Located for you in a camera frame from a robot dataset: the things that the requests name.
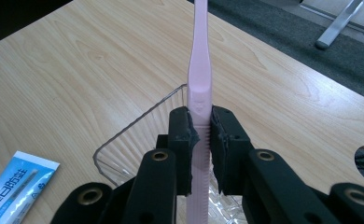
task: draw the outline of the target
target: toothbrush handle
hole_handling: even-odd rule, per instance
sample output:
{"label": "toothbrush handle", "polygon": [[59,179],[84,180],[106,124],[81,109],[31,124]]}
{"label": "toothbrush handle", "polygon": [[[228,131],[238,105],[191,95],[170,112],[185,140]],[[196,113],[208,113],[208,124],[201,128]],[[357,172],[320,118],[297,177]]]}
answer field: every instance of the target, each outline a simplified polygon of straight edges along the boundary
{"label": "toothbrush handle", "polygon": [[187,223],[208,223],[210,149],[209,132],[212,111],[212,75],[208,48],[207,0],[194,1],[194,35],[188,79],[188,109],[200,141],[193,149],[192,194],[187,198]]}

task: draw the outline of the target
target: wood grain table surface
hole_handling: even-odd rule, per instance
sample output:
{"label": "wood grain table surface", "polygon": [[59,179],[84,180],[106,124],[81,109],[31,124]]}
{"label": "wood grain table surface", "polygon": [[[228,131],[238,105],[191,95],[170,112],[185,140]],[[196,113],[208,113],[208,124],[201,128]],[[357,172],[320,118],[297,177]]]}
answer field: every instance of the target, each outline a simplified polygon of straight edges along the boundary
{"label": "wood grain table surface", "polygon": [[[75,0],[0,41],[0,174],[16,150],[59,162],[24,223],[49,223],[67,195],[110,182],[92,155],[187,82],[193,4]],[[214,104],[255,147],[309,186],[364,186],[364,97],[209,15]]]}

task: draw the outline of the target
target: transparent plastic container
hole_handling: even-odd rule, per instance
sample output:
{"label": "transparent plastic container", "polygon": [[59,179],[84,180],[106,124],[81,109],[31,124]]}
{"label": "transparent plastic container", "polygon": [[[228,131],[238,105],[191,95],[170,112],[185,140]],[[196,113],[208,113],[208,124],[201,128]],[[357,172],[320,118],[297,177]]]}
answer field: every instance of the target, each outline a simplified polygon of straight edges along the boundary
{"label": "transparent plastic container", "polygon": [[[176,88],[98,148],[93,159],[100,174],[116,187],[133,178],[138,172],[144,154],[155,148],[158,134],[168,133],[170,112],[187,104],[186,94],[186,84]],[[241,197],[219,195],[217,180],[214,174],[211,174],[209,223],[247,223],[241,200]],[[185,197],[177,197],[177,223],[185,223],[185,202]]]}

